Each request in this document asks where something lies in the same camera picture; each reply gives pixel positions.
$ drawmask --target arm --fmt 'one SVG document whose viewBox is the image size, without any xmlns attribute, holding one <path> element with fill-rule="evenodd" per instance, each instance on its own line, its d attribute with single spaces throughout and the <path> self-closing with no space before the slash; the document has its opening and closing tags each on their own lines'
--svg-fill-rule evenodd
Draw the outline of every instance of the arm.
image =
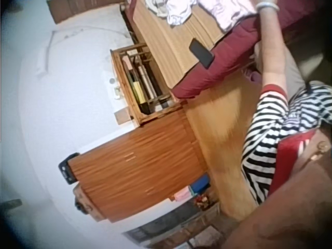
<svg viewBox="0 0 332 249">
<path fill-rule="evenodd" d="M 265 0 L 258 2 L 276 2 Z M 263 87 L 275 84 L 287 93 L 285 77 L 285 44 L 279 25 L 278 15 L 273 8 L 259 12 L 261 22 Z"/>
<path fill-rule="evenodd" d="M 315 248 L 332 227 L 330 152 L 273 193 L 232 233 L 223 249 Z"/>
</svg>

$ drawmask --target pink cloth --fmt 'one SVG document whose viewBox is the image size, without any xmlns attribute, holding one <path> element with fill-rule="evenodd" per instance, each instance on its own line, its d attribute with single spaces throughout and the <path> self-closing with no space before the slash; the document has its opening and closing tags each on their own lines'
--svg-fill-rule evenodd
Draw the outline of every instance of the pink cloth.
<svg viewBox="0 0 332 249">
<path fill-rule="evenodd" d="M 199 4 L 214 16 L 224 32 L 243 18 L 256 14 L 250 0 L 199 0 Z"/>
<path fill-rule="evenodd" d="M 187 186 L 187 187 L 181 189 L 179 192 L 175 193 L 174 199 L 175 199 L 175 201 L 183 201 L 191 196 L 192 195 L 191 195 L 189 186 Z"/>
<path fill-rule="evenodd" d="M 242 70 L 243 75 L 252 83 L 262 84 L 263 79 L 259 72 L 252 70 L 251 68 L 245 68 Z"/>
</svg>

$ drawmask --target wooden door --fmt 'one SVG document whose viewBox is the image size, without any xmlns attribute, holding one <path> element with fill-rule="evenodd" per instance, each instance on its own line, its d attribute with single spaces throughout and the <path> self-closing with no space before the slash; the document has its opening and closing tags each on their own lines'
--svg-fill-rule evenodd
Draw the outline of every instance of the wooden door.
<svg viewBox="0 0 332 249">
<path fill-rule="evenodd" d="M 183 110 L 145 124 L 69 161 L 91 201 L 110 221 L 143 211 L 205 172 Z"/>
<path fill-rule="evenodd" d="M 59 23 L 90 9 L 123 3 L 124 1 L 125 0 L 47 0 L 47 4 L 54 22 Z"/>
</svg>

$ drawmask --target white cloth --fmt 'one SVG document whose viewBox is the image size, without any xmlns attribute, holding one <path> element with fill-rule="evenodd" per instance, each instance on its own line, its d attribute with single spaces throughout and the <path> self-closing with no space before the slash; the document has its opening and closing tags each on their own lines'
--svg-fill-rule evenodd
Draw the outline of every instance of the white cloth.
<svg viewBox="0 0 332 249">
<path fill-rule="evenodd" d="M 159 17 L 167 17 L 169 25 L 181 25 L 191 15 L 191 7 L 199 3 L 216 19 L 223 32 L 239 21 L 256 14 L 250 0 L 145 0 L 147 7 Z"/>
<path fill-rule="evenodd" d="M 191 6 L 196 3 L 197 0 L 168 0 L 166 4 L 168 24 L 183 24 L 191 15 Z"/>
<path fill-rule="evenodd" d="M 166 8 L 167 0 L 145 0 L 146 7 L 157 15 L 157 17 L 165 18 L 168 16 Z"/>
<path fill-rule="evenodd" d="M 257 13 L 250 0 L 199 0 L 199 4 L 214 16 L 223 32 L 230 31 L 244 17 Z"/>
</svg>

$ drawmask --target silver bangle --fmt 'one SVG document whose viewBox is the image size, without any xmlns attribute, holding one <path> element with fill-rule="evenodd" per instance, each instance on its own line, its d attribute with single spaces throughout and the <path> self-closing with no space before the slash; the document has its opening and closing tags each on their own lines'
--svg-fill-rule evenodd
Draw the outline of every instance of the silver bangle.
<svg viewBox="0 0 332 249">
<path fill-rule="evenodd" d="M 261 9 L 264 9 L 264 8 L 273 8 L 276 11 L 280 10 L 280 8 L 278 7 L 277 4 L 270 3 L 270 2 L 261 2 L 261 3 L 256 5 L 257 12 L 259 12 Z"/>
</svg>

